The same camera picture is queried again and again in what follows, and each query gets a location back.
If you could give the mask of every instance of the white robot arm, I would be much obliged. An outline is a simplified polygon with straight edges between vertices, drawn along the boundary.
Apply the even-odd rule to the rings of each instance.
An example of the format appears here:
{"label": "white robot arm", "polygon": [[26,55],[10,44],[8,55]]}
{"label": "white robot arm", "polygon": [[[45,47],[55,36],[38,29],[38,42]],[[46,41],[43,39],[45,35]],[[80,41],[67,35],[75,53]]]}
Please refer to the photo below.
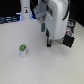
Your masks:
{"label": "white robot arm", "polygon": [[70,41],[65,40],[63,43],[69,47],[72,46],[74,41],[74,37],[72,37],[73,33],[67,31],[69,10],[70,0],[38,0],[38,5],[34,8],[34,13],[36,19],[41,21],[42,28],[46,27],[47,29],[48,47],[51,46],[52,40],[64,38],[65,40],[69,38],[71,43],[69,43]]}

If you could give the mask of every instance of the white surface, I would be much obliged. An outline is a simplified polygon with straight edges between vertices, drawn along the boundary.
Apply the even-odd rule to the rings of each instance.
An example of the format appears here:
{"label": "white surface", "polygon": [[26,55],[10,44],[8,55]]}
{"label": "white surface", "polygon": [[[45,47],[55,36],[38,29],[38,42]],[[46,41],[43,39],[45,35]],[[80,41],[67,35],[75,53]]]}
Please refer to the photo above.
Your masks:
{"label": "white surface", "polygon": [[84,27],[77,23],[71,49],[55,42],[47,48],[40,27],[35,20],[0,24],[0,84],[84,84]]}
{"label": "white surface", "polygon": [[48,7],[53,14],[50,15],[49,10],[44,17],[44,23],[49,30],[50,36],[54,40],[62,39],[65,36],[69,13],[65,20],[63,20],[68,6],[67,0],[47,0]]}

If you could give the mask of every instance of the green cup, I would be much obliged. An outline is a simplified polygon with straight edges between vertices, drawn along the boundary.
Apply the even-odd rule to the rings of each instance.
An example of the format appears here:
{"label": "green cup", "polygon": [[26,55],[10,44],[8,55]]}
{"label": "green cup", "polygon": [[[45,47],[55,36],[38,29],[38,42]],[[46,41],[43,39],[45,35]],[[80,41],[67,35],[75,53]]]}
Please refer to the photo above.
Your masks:
{"label": "green cup", "polygon": [[21,45],[19,48],[20,51],[24,51],[25,49],[26,49],[26,45]]}

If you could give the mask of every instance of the white table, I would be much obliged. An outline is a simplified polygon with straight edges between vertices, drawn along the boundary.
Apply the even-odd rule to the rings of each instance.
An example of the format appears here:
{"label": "white table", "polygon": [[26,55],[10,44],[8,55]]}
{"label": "white table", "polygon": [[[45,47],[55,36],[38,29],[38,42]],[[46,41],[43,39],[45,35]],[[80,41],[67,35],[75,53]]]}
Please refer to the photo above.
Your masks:
{"label": "white table", "polygon": [[[84,28],[76,24],[72,48],[53,42],[37,20],[0,24],[0,84],[84,84]],[[27,45],[27,57],[19,46]]]}

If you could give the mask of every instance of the small green object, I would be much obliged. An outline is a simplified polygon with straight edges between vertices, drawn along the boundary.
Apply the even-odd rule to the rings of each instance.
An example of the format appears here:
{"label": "small green object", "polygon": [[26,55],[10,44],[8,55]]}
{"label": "small green object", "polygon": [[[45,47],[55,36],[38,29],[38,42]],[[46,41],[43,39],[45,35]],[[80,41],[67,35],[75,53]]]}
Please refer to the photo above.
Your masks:
{"label": "small green object", "polygon": [[41,32],[45,32],[45,23],[42,24]]}
{"label": "small green object", "polygon": [[19,49],[20,51],[24,51],[26,49],[26,45],[21,45]]}

